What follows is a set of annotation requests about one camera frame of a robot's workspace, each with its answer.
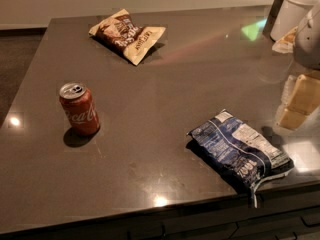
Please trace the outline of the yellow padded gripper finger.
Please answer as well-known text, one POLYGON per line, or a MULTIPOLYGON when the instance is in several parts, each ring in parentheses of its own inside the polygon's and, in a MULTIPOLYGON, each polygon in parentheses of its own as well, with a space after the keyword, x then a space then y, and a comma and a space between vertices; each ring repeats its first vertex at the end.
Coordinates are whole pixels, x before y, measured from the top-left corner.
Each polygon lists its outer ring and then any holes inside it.
POLYGON ((295 130, 320 106, 320 78, 314 74, 290 75, 285 82, 277 124, 295 130))

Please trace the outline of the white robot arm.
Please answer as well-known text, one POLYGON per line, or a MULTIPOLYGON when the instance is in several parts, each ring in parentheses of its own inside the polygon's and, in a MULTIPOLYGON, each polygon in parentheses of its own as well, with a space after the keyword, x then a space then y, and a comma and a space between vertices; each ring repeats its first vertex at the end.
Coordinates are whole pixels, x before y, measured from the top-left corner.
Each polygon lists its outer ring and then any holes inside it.
POLYGON ((276 41, 272 50, 292 53, 294 61, 307 69, 297 77, 288 77, 276 115, 280 127, 295 130, 320 106, 320 4, 276 41))

